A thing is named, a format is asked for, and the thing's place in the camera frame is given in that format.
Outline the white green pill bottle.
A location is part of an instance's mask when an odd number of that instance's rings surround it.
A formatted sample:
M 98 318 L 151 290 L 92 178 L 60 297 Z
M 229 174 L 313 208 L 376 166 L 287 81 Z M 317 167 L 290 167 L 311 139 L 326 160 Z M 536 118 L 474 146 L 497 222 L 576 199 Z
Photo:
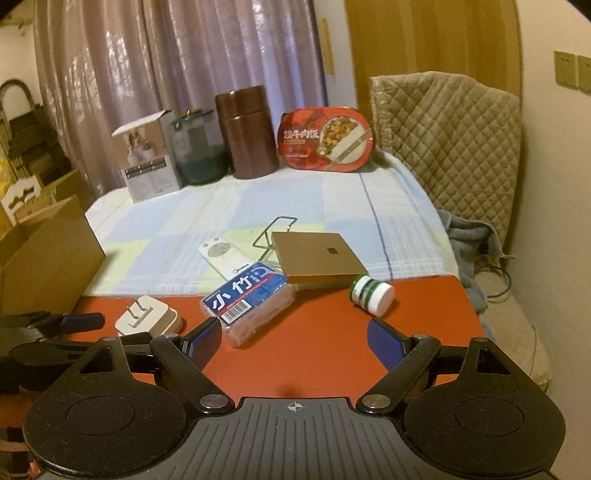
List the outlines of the white green pill bottle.
M 371 315 L 382 317 L 394 303 L 394 286 L 369 275 L 360 275 L 353 281 L 349 299 Z

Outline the white power adapter plug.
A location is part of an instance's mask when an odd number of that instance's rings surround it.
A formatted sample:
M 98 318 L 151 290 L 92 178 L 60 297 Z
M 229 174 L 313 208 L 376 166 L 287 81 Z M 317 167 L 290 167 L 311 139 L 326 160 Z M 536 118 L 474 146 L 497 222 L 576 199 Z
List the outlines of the white power adapter plug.
M 154 297 L 142 295 L 125 308 L 115 322 L 115 329 L 119 336 L 148 333 L 158 337 L 179 333 L 182 325 L 182 318 L 175 309 Z

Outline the blue toothpick pack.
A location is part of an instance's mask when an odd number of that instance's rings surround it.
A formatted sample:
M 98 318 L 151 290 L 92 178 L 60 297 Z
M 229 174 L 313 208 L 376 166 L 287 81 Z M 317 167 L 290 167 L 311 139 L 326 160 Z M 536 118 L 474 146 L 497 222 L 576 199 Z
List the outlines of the blue toothpick pack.
M 215 317 L 234 348 L 290 307 L 296 288 L 266 263 L 256 262 L 200 300 L 201 311 Z

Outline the small white Midea remote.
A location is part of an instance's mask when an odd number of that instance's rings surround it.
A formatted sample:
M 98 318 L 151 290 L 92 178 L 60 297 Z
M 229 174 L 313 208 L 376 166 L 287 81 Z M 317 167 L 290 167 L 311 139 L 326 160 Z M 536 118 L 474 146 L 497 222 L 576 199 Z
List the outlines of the small white Midea remote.
M 198 251 L 225 280 L 231 280 L 253 263 L 252 259 L 249 259 L 238 246 L 222 237 L 204 241 L 198 246 Z

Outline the gold box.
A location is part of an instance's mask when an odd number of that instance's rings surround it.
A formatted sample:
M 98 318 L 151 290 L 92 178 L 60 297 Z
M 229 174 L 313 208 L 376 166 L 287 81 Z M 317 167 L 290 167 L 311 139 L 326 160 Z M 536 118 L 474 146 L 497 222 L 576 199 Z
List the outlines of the gold box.
M 349 284 L 368 270 L 339 233 L 274 233 L 277 260 L 293 284 Z

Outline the open brown cardboard box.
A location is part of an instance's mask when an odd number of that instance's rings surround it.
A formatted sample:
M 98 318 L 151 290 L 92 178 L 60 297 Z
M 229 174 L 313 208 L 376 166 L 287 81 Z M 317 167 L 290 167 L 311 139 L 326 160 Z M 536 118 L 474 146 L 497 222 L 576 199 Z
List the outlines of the open brown cardboard box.
M 73 170 L 42 187 L 33 176 L 1 199 L 1 313 L 69 313 L 105 259 L 85 212 L 93 201 Z

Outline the grey cloth on seat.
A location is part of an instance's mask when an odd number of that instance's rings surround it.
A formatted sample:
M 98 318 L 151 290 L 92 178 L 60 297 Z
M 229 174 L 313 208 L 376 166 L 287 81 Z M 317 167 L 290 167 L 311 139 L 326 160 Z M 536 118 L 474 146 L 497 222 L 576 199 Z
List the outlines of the grey cloth on seat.
M 460 282 L 477 315 L 486 311 L 489 301 L 508 294 L 512 287 L 510 274 L 501 266 L 508 259 L 495 228 L 485 221 L 468 220 L 449 211 L 439 210 L 459 267 Z M 488 271 L 501 277 L 504 289 L 488 296 L 477 283 L 477 274 Z

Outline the plaid tablecloth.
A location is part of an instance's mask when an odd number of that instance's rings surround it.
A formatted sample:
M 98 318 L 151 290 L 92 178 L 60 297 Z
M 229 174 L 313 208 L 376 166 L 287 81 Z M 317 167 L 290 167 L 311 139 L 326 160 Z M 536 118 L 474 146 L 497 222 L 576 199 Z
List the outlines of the plaid tablecloth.
M 358 173 L 290 168 L 253 180 L 225 177 L 141 203 L 124 189 L 87 211 L 105 260 L 91 297 L 204 295 L 222 281 L 200 253 L 220 238 L 252 261 L 276 262 L 274 231 L 342 236 L 380 280 L 457 275 L 441 218 L 395 156 L 376 151 Z

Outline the green glass jar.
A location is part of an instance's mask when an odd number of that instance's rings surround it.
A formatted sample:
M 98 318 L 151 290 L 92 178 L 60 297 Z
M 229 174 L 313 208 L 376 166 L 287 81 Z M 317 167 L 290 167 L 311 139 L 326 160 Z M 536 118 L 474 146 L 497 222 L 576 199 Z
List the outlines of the green glass jar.
M 214 109 L 188 110 L 171 127 L 176 166 L 187 184 L 211 183 L 228 173 L 229 157 Z

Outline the dark shelf rack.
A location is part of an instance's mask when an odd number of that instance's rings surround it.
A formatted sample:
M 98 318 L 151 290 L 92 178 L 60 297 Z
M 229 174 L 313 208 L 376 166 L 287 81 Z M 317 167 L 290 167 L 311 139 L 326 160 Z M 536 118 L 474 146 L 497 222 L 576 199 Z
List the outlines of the dark shelf rack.
M 13 87 L 22 90 L 29 111 L 9 119 L 4 100 Z M 37 176 L 45 186 L 72 170 L 44 107 L 34 103 L 28 86 L 19 79 L 1 85 L 1 144 L 17 179 Z

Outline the beige quilted chair cover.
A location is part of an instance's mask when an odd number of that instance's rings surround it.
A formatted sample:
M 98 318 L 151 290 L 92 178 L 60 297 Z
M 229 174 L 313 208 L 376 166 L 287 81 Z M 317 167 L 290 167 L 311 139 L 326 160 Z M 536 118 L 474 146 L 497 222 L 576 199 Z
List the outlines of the beige quilted chair cover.
M 401 160 L 434 206 L 507 237 L 521 156 L 517 96 L 462 74 L 370 78 L 378 146 Z

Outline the red instant rice meal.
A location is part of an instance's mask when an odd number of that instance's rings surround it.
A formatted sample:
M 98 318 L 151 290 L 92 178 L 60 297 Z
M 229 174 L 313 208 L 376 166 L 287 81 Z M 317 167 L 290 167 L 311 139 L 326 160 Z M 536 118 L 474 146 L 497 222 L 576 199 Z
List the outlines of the red instant rice meal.
M 350 107 L 309 107 L 284 113 L 276 138 L 280 158 L 298 170 L 356 172 L 375 149 L 369 120 Z

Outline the brown metal canister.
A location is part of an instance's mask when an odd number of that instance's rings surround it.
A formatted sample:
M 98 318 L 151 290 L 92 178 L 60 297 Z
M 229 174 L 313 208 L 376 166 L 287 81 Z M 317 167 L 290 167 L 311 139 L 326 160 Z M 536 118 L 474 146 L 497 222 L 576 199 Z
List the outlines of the brown metal canister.
M 215 106 L 236 179 L 256 179 L 280 168 L 263 85 L 218 94 Z

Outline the pink curtain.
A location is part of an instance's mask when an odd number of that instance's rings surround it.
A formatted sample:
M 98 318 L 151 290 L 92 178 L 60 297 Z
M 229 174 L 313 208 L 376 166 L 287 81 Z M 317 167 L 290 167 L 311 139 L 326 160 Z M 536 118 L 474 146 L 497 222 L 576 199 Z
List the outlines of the pink curtain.
M 39 1 L 33 27 L 43 102 L 96 195 L 123 184 L 111 135 L 130 121 L 256 85 L 273 120 L 327 101 L 308 1 Z

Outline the wall socket plates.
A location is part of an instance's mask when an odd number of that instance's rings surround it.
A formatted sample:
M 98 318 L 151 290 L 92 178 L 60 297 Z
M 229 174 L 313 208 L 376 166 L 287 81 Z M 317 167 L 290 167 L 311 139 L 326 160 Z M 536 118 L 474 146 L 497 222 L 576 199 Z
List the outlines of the wall socket plates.
M 555 81 L 558 85 L 591 94 L 591 58 L 555 51 Z

